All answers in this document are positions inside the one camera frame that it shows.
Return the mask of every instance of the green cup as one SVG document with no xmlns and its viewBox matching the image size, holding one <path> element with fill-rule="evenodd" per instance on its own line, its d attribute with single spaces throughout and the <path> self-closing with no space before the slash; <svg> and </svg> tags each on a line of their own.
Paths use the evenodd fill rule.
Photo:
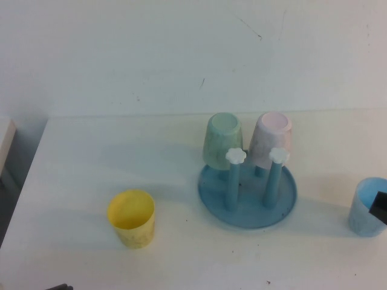
<svg viewBox="0 0 387 290">
<path fill-rule="evenodd" d="M 241 122 L 231 113 L 217 113 L 208 121 L 203 160 L 211 168 L 228 170 L 230 148 L 243 148 Z"/>
</svg>

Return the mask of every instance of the plastic cup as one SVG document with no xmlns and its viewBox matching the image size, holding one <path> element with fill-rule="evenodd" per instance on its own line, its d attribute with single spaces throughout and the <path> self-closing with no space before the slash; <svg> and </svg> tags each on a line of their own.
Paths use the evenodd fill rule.
<svg viewBox="0 0 387 290">
<path fill-rule="evenodd" d="M 268 155 L 274 147 L 291 151 L 291 121 L 282 113 L 268 112 L 256 122 L 249 159 L 260 168 L 270 169 L 272 161 Z"/>
<path fill-rule="evenodd" d="M 155 203 L 149 193 L 130 189 L 116 195 L 108 207 L 108 219 L 128 248 L 148 245 L 154 236 Z"/>
<path fill-rule="evenodd" d="M 211 168 L 228 170 L 226 153 L 230 148 L 243 148 L 241 122 L 231 113 L 215 114 L 208 121 L 203 160 Z"/>
<path fill-rule="evenodd" d="M 369 213 L 378 192 L 387 192 L 387 179 L 366 178 L 356 187 L 348 222 L 350 228 L 359 236 L 377 236 L 386 228 L 382 221 Z"/>
</svg>

